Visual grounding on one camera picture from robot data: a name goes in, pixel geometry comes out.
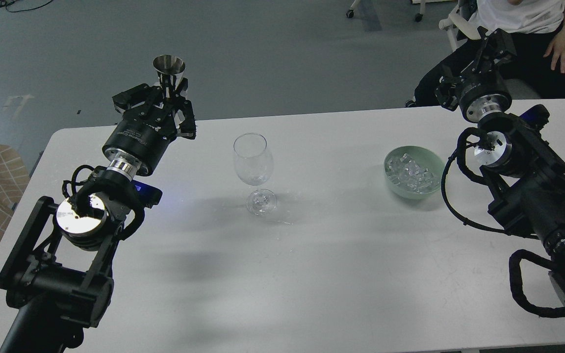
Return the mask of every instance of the hand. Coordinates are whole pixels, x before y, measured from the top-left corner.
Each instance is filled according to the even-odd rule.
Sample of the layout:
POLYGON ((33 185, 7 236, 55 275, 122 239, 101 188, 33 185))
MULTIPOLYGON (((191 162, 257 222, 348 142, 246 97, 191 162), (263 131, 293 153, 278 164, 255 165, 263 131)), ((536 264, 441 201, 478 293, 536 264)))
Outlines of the hand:
POLYGON ((551 54, 551 70, 556 69, 559 60, 559 72, 565 74, 565 28, 551 40, 543 57, 547 58, 551 54))

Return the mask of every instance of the white t-shirt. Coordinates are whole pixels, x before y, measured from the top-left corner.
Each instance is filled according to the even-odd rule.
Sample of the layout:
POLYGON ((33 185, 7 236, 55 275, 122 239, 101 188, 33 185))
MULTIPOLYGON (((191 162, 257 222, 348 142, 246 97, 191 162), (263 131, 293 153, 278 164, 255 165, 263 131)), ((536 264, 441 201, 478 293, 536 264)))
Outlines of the white t-shirt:
POLYGON ((477 0, 477 12, 468 20, 489 31, 508 33, 551 33, 564 19, 565 0, 524 0, 511 5, 507 0, 477 0))

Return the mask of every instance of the gray floor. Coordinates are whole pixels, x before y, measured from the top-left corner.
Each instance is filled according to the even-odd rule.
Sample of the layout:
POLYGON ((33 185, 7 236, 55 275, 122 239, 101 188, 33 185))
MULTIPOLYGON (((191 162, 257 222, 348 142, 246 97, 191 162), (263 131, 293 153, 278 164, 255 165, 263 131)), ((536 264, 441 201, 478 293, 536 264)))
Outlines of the gray floor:
POLYGON ((186 61, 197 119, 402 107, 450 52, 437 23, 454 4, 428 4, 415 23, 419 7, 408 0, 363 0, 348 19, 351 2, 56 0, 27 13, 0 9, 0 143, 31 168, 56 130, 116 123, 111 97, 155 82, 159 54, 186 61))

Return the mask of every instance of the black pants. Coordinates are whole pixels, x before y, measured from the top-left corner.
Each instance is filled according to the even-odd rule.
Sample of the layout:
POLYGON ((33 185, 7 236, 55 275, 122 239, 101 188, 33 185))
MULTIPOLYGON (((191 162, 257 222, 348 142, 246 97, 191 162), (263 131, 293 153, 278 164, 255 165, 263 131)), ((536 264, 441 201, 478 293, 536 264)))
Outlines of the black pants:
MULTIPOLYGON (((512 33, 517 58, 500 66, 503 78, 519 78, 529 84, 543 99, 565 98, 565 74, 559 72, 560 63, 551 70, 552 54, 543 58, 549 43, 559 33, 524 34, 512 33)), ((474 59, 481 45, 480 40, 468 40, 455 52, 442 60, 426 74, 415 88, 415 105, 424 107, 439 105, 435 97, 435 88, 442 76, 442 65, 448 66, 454 74, 460 73, 474 59)))

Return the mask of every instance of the glass base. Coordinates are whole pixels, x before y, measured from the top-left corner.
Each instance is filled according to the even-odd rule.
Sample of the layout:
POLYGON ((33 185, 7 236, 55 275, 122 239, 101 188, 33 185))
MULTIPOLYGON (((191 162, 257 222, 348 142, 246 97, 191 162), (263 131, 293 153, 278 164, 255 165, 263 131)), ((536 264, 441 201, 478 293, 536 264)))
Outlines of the glass base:
POLYGON ((252 192, 245 201, 247 210, 252 214, 264 215, 276 208, 276 195, 271 190, 260 189, 252 192))

